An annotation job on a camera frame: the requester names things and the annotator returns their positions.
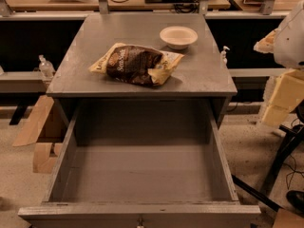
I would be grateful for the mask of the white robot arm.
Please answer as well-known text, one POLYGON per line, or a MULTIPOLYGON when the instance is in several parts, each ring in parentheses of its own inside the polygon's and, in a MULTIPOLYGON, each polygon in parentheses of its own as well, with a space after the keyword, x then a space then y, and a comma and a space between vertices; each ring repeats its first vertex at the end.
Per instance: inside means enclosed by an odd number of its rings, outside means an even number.
POLYGON ((256 42, 254 50, 273 53, 275 62, 294 69, 304 69, 304 1, 300 1, 279 26, 256 42))

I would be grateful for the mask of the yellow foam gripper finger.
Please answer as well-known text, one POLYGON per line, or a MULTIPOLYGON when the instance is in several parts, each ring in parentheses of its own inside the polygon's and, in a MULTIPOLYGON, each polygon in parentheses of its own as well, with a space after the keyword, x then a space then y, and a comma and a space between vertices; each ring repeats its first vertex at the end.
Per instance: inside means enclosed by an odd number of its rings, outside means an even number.
POLYGON ((254 45, 254 51, 259 53, 273 53, 277 29, 272 30, 264 38, 259 40, 254 45))

